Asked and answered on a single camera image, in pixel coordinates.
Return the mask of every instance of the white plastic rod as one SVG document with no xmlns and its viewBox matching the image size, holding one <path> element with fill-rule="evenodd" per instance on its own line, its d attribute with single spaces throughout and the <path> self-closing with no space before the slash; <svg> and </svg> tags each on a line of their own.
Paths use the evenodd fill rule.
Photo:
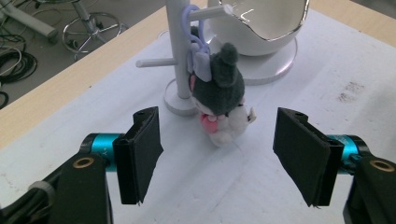
<svg viewBox="0 0 396 224">
<path fill-rule="evenodd" d="M 204 20 L 219 16 L 233 15 L 233 7 L 230 5 L 207 7 L 192 11 L 189 16 L 190 21 Z"/>
<path fill-rule="evenodd" d="M 177 61 L 174 58 L 168 59 L 146 59 L 139 60 L 136 62 L 136 67 L 159 67 L 159 66 L 171 66 L 177 65 Z"/>
<path fill-rule="evenodd" d="M 189 99 L 190 88 L 189 73 L 187 71 L 187 55 L 191 43 L 183 33 L 180 21 L 183 9 L 190 4 L 190 0 L 166 0 L 165 4 L 169 34 L 171 37 L 172 53 L 175 61 L 177 62 L 175 65 L 177 95 L 181 99 Z"/>
</svg>

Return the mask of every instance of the plush toy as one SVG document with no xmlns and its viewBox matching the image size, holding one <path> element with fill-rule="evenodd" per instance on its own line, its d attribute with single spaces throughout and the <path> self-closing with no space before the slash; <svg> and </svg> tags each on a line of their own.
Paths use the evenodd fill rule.
<svg viewBox="0 0 396 224">
<path fill-rule="evenodd" d="M 190 5 L 182 16 L 184 33 L 191 40 L 187 56 L 191 99 L 200 111 L 204 130 L 213 144 L 221 147 L 243 133 L 256 115 L 252 108 L 248 114 L 244 107 L 245 83 L 236 67 L 239 55 L 236 48 L 226 43 L 220 52 L 210 54 L 203 39 L 203 21 L 187 30 L 189 13 L 197 9 Z"/>
<path fill-rule="evenodd" d="M 210 80 L 191 71 L 191 99 L 200 111 L 204 130 L 218 147 L 233 141 L 256 118 L 252 108 L 248 115 L 244 107 L 245 84 L 236 67 L 237 56 L 233 45 L 224 44 L 219 53 L 210 55 Z"/>
</svg>

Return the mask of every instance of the gray floor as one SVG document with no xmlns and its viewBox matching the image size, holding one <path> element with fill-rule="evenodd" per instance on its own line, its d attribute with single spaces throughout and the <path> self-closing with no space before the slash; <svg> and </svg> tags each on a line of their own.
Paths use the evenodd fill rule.
<svg viewBox="0 0 396 224">
<path fill-rule="evenodd" d="M 110 13 L 129 27 L 164 6 L 164 0 L 81 1 L 89 12 Z M 13 4 L 16 6 L 21 2 L 22 0 L 18 0 Z M 35 14 L 36 18 L 58 29 L 60 33 L 67 23 L 77 17 L 77 13 L 71 3 L 46 4 L 35 8 L 35 2 L 32 1 L 20 6 L 19 9 L 30 15 Z M 61 35 L 57 36 L 57 43 L 50 43 L 44 36 L 36 34 L 30 29 L 25 29 L 24 25 L 12 19 L 7 20 L 1 27 L 1 29 L 3 28 L 8 29 L 15 35 L 21 34 L 27 42 L 26 52 L 34 55 L 38 60 L 37 70 L 30 77 L 1 87 L 0 90 L 5 91 L 9 95 L 9 104 L 75 62 L 74 53 L 63 46 Z"/>
<path fill-rule="evenodd" d="M 352 0 L 362 6 L 396 19 L 396 0 Z"/>
</svg>

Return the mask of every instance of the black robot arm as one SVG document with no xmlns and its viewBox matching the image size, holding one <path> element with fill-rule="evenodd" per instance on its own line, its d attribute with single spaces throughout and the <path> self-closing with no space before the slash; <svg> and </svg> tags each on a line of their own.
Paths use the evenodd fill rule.
<svg viewBox="0 0 396 224">
<path fill-rule="evenodd" d="M 106 170 L 117 172 L 122 203 L 142 203 L 162 152 L 158 107 L 140 110 L 126 134 L 89 134 L 75 156 L 1 209 L 0 223 L 113 223 Z"/>
<path fill-rule="evenodd" d="M 307 115 L 279 108 L 274 152 L 308 206 L 329 205 L 337 174 L 351 174 L 345 222 L 396 223 L 396 165 L 374 156 L 358 136 L 325 135 Z"/>
</svg>

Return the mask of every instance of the white bowl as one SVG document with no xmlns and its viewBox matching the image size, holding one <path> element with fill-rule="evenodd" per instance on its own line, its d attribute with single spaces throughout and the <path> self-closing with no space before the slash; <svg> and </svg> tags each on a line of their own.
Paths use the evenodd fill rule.
<svg viewBox="0 0 396 224">
<path fill-rule="evenodd" d="M 235 45 L 247 56 L 270 54 L 286 46 L 300 31 L 309 0 L 208 0 L 208 7 L 233 7 L 232 16 L 208 20 L 215 38 Z"/>
</svg>

